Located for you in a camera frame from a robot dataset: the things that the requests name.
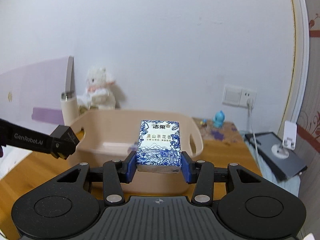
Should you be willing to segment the white wall switch socket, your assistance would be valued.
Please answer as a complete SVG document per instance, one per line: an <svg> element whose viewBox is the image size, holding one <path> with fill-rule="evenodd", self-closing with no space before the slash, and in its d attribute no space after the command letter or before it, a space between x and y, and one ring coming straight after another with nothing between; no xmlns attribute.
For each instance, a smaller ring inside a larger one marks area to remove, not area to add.
<svg viewBox="0 0 320 240"><path fill-rule="evenodd" d="M224 105L235 107L253 108L257 92L248 88L225 85L222 97Z"/></svg>

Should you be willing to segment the blue cartoon figurine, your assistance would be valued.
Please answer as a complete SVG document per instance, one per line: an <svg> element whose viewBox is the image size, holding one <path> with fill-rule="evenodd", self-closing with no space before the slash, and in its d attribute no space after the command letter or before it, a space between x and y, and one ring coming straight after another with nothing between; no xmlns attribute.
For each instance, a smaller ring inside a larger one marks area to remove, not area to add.
<svg viewBox="0 0 320 240"><path fill-rule="evenodd" d="M213 126L215 128L221 128L225 120L225 114L223 111L216 112L215 116L212 118Z"/></svg>

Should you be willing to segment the lilac headboard panel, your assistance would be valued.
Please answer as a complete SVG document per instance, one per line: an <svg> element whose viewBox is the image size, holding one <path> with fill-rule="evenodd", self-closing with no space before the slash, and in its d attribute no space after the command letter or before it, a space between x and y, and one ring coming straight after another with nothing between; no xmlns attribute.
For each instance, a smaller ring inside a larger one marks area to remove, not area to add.
<svg viewBox="0 0 320 240"><path fill-rule="evenodd" d="M1 118L50 134L64 123L61 94L74 90L73 57L30 64L1 74Z"/></svg>

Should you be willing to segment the white plush lamb toy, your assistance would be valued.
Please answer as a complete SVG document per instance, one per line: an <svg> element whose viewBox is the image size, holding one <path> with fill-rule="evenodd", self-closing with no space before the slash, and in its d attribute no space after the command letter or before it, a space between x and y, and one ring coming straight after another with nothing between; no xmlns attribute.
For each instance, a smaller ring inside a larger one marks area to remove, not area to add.
<svg viewBox="0 0 320 240"><path fill-rule="evenodd" d="M115 79L104 67L91 67L87 72L86 89L83 95L77 96L79 107L89 110L113 110L116 108L116 98L111 90Z"/></svg>

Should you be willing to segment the blue white tissue pack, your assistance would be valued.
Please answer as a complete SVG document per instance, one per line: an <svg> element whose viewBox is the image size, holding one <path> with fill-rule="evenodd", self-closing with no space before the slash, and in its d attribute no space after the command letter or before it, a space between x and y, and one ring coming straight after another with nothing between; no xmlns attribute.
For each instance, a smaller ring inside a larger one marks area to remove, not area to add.
<svg viewBox="0 0 320 240"><path fill-rule="evenodd" d="M180 172L182 161L179 122L141 121L136 165L140 172Z"/></svg>

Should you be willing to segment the purple floral table mat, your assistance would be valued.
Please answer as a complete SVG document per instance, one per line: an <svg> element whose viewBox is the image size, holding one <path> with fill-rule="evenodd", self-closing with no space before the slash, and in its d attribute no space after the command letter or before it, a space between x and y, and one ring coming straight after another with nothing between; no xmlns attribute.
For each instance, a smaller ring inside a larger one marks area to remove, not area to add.
<svg viewBox="0 0 320 240"><path fill-rule="evenodd" d="M232 122L225 121L221 128L216 128L211 119L193 118L201 134L203 144L221 143L227 146L243 144L239 130Z"/></svg>

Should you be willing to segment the white phone stand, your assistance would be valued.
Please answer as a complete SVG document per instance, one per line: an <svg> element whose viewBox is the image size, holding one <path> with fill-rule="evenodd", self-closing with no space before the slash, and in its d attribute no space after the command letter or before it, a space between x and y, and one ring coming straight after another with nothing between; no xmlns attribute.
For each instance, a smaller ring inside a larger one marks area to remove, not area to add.
<svg viewBox="0 0 320 240"><path fill-rule="evenodd" d="M275 144L271 150L275 157L287 159L296 147L297 125L296 123L285 121L284 134L281 144Z"/></svg>

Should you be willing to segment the white thermos bottle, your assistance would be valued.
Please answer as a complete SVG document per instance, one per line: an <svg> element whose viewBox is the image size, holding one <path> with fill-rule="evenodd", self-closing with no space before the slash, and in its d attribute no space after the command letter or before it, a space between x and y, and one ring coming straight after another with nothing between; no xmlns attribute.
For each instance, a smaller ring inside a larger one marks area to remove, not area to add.
<svg viewBox="0 0 320 240"><path fill-rule="evenodd" d="M75 92L65 91L61 93L61 110L65 126L70 126L79 117L79 107Z"/></svg>

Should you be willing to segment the dark grey tablet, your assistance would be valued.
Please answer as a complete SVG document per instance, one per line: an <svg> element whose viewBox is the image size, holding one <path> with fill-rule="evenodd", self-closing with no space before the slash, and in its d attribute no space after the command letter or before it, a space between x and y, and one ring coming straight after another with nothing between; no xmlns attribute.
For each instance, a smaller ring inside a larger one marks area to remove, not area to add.
<svg viewBox="0 0 320 240"><path fill-rule="evenodd" d="M273 132L245 134L245 138L252 146L257 146L258 154L267 163L279 181L290 179L307 170L307 165L295 154L296 132L284 133L281 140Z"/></svg>

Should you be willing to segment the beige plastic storage bin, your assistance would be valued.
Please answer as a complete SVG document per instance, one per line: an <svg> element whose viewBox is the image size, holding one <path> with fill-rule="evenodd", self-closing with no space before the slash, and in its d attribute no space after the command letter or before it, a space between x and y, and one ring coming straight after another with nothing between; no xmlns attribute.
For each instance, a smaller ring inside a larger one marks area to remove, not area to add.
<svg viewBox="0 0 320 240"><path fill-rule="evenodd" d="M203 151L203 140L196 122L189 116L171 112L135 110L91 110L78 117L71 128L84 132L76 152L68 157L70 166L89 163L90 167L101 167L110 160L124 160L138 141L142 120L177 121L180 124L181 148L193 160ZM122 184L123 191L132 194L175 195L189 189L181 172L135 173L133 181Z"/></svg>

